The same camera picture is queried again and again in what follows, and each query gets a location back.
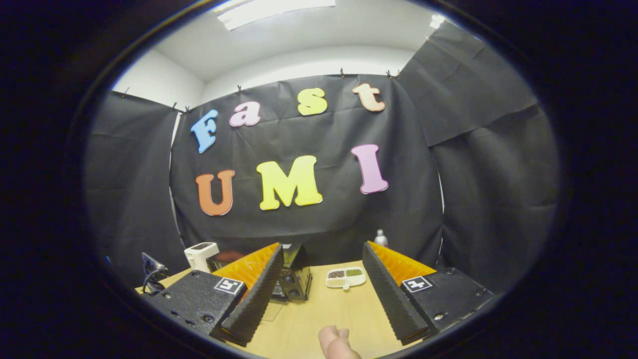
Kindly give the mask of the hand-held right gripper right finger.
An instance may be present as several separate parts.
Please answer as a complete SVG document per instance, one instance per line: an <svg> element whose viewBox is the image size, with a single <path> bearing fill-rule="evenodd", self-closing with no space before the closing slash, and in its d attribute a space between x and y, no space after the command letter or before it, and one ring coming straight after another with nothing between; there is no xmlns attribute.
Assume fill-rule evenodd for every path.
<svg viewBox="0 0 638 359"><path fill-rule="evenodd" d="M454 267L437 271L372 241L363 246L362 263L403 345L447 331L495 297Z"/></svg>

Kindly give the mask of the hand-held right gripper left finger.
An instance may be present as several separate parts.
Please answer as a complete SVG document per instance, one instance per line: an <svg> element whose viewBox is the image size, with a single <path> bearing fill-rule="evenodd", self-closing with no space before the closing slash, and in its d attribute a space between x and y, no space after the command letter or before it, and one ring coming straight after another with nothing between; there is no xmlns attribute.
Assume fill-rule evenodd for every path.
<svg viewBox="0 0 638 359"><path fill-rule="evenodd" d="M147 301L185 329L246 346L283 264L283 246L274 243L212 273L192 270Z"/></svg>

